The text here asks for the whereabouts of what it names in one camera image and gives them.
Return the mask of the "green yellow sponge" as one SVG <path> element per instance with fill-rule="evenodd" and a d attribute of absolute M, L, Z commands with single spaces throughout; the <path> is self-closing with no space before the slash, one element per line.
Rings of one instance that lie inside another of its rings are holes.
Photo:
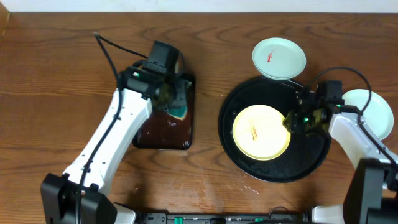
<path fill-rule="evenodd" d="M 183 121 L 187 116 L 188 108 L 185 106 L 170 107 L 167 110 L 167 114 L 175 119 Z"/>

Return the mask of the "yellow plate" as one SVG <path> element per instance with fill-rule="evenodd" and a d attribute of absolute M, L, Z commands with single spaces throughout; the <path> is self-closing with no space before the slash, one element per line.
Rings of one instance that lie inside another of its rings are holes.
<path fill-rule="evenodd" d="M 251 159 L 269 161 L 279 157 L 291 140 L 291 133 L 282 124 L 284 119 L 284 115 L 271 106 L 248 106 L 234 119 L 235 145 Z"/>

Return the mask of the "mint plate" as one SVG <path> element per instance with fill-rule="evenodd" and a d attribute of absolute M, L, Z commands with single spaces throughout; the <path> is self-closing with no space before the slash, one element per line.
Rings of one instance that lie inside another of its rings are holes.
<path fill-rule="evenodd" d="M 361 110 L 368 101 L 368 96 L 368 90 L 355 89 L 343 94 L 343 99 L 346 105 L 356 106 Z M 394 125 L 393 112 L 386 100 L 375 92 L 371 93 L 370 103 L 364 110 L 364 118 L 379 140 L 385 139 L 391 133 Z"/>
<path fill-rule="evenodd" d="M 252 51 L 257 71 L 273 80 L 289 80 L 300 75 L 307 64 L 304 51 L 291 40 L 271 37 L 260 41 Z"/>

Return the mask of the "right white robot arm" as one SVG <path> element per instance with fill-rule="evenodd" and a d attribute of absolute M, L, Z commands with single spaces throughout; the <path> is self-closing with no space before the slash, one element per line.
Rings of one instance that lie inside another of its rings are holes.
<path fill-rule="evenodd" d="M 341 205 L 312 208 L 314 223 L 397 223 L 397 155 L 383 145 L 355 106 L 328 105 L 301 114 L 291 111 L 283 121 L 291 133 L 329 134 L 356 169 Z"/>

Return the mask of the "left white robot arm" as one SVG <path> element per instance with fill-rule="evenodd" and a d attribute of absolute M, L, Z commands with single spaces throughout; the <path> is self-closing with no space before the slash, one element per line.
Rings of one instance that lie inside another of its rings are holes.
<path fill-rule="evenodd" d="M 195 77 L 134 66 L 88 144 L 61 176 L 40 186 L 46 223 L 134 223 L 137 214 L 108 194 L 128 147 L 186 150 L 192 145 Z"/>

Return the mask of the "round black tray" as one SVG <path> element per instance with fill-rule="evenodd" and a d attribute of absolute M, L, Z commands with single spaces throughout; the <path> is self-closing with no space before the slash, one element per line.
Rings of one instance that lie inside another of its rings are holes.
<path fill-rule="evenodd" d="M 324 161 L 331 137 L 322 133 L 293 133 L 287 149 L 268 161 L 244 155 L 233 139 L 233 122 L 243 109 L 267 105 L 286 116 L 299 107 L 295 92 L 302 89 L 303 85 L 294 80 L 255 77 L 239 84 L 227 96 L 218 117 L 218 134 L 225 153 L 245 173 L 268 182 L 293 182 L 311 174 Z"/>

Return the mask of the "dark brown rectangular tray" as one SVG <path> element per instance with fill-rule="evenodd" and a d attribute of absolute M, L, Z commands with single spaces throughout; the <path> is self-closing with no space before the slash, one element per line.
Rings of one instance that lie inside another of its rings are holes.
<path fill-rule="evenodd" d="M 155 110 L 134 136 L 132 143 L 136 148 L 187 150 L 192 145 L 195 85 L 193 76 L 193 101 L 186 118 L 181 121 L 165 111 Z"/>

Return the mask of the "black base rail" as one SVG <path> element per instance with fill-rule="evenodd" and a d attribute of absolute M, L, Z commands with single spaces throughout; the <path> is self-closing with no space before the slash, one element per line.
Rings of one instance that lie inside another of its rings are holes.
<path fill-rule="evenodd" d="M 135 224 L 284 224 L 311 223 L 307 215 L 297 213 L 271 214 L 186 214 L 186 213 L 138 213 Z"/>

